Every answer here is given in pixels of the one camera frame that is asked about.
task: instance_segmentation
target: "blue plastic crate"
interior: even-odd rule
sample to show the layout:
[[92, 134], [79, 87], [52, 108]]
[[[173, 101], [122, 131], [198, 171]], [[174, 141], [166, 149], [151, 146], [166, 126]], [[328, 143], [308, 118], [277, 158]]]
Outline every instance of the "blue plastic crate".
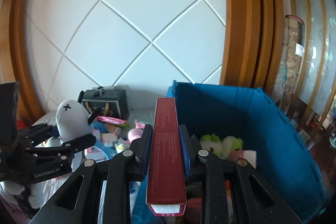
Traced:
[[320, 171], [288, 119], [262, 89], [174, 82], [178, 123], [197, 138], [240, 137], [257, 152], [257, 170], [303, 223], [327, 200]]

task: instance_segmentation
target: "diamond-patterned wall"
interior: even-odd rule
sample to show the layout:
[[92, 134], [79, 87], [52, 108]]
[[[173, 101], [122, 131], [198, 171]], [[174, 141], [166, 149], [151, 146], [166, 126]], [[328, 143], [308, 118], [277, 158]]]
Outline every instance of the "diamond-patterned wall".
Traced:
[[27, 0], [26, 55], [43, 108], [98, 85], [155, 106], [173, 80], [218, 84], [226, 0]]

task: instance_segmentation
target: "rectangular red box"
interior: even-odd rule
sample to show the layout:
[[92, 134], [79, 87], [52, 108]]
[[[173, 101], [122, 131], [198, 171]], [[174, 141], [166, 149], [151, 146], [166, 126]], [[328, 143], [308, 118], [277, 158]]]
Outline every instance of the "rectangular red box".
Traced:
[[156, 101], [146, 203], [156, 216], [184, 213], [184, 175], [173, 97]]

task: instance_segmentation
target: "black box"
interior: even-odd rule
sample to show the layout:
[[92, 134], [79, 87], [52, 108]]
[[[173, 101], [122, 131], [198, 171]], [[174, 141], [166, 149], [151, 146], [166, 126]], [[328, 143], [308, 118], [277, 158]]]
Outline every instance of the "black box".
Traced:
[[101, 94], [93, 95], [95, 91], [87, 90], [83, 96], [82, 104], [89, 113], [100, 107], [102, 109], [101, 116], [105, 112], [105, 116], [127, 120], [129, 113], [125, 90], [105, 89]]

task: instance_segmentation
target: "metal bolt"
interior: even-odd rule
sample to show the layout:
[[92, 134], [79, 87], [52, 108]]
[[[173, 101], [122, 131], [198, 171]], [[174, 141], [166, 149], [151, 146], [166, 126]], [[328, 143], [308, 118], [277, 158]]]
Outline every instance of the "metal bolt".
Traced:
[[86, 161], [84, 162], [84, 165], [85, 165], [86, 167], [90, 167], [90, 166], [92, 166], [94, 163], [95, 163], [94, 160], [89, 159], [89, 160], [86, 160]]
[[209, 152], [203, 149], [203, 150], [198, 151], [198, 154], [202, 157], [206, 157], [207, 155], [209, 155]]
[[129, 157], [129, 156], [131, 156], [132, 154], [133, 154], [132, 150], [125, 150], [125, 151], [123, 152], [123, 155], [124, 155], [125, 157]]
[[239, 159], [239, 160], [237, 160], [237, 163], [240, 166], [246, 166], [247, 165], [247, 160], [246, 159]]

